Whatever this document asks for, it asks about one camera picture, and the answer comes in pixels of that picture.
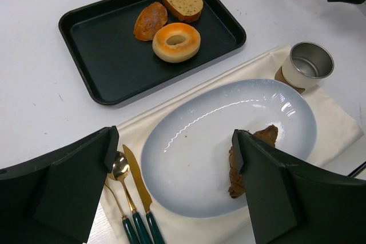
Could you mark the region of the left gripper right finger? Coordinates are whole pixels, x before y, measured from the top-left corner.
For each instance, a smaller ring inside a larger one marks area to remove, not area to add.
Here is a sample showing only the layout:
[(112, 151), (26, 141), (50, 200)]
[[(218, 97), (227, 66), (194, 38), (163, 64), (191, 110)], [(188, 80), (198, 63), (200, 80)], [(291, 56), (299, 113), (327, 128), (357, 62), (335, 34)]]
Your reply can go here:
[(245, 130), (232, 145), (257, 243), (364, 243), (365, 181), (269, 146)]

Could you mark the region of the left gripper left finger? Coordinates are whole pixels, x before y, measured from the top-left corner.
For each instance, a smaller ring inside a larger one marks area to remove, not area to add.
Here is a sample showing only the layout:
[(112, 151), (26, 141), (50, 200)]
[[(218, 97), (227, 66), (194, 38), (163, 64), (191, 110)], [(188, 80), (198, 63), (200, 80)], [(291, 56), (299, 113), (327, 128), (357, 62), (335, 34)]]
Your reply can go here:
[(117, 153), (115, 126), (1, 169), (1, 243), (86, 243)]

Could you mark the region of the brown croissant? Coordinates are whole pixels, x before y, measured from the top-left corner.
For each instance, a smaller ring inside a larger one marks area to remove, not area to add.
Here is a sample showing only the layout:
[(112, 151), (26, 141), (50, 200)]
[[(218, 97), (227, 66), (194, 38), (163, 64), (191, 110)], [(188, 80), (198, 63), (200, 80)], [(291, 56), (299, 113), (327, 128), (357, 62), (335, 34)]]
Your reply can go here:
[[(257, 131), (253, 134), (256, 138), (261, 139), (265, 143), (272, 147), (275, 147), (275, 143), (278, 136), (278, 128), (275, 125), (270, 125), (264, 130)], [(229, 179), (230, 187), (228, 189), (231, 198), (236, 199), (242, 196), (246, 189), (242, 180), (242, 175), (238, 173), (236, 168), (236, 161), (234, 158), (233, 147), (229, 150)]]

